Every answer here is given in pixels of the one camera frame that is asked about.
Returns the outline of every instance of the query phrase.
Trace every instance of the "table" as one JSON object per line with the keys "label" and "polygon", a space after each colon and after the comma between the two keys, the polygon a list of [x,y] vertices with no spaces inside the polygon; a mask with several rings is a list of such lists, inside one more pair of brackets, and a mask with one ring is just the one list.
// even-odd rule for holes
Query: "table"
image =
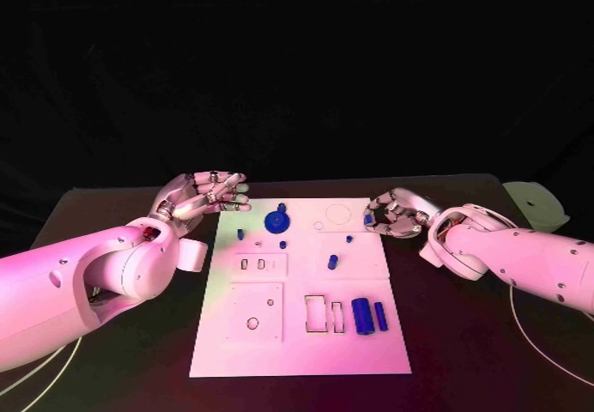
{"label": "table", "polygon": [[[488,174],[256,183],[250,196],[375,197],[400,186],[444,207],[478,203],[528,225]],[[147,214],[158,190],[70,191],[34,247],[127,224]],[[209,215],[189,235],[211,247],[217,222]],[[209,253],[202,273],[179,271],[163,294],[84,337],[65,374],[31,410],[591,410],[594,388],[547,362],[521,335],[506,284],[493,274],[472,282],[434,268],[417,255],[423,236],[382,241],[411,375],[191,379]],[[594,324],[577,311],[517,294],[519,319],[538,346],[594,379]],[[3,397],[2,410],[21,410],[38,396],[72,346]],[[0,388],[36,364],[2,373]]]}

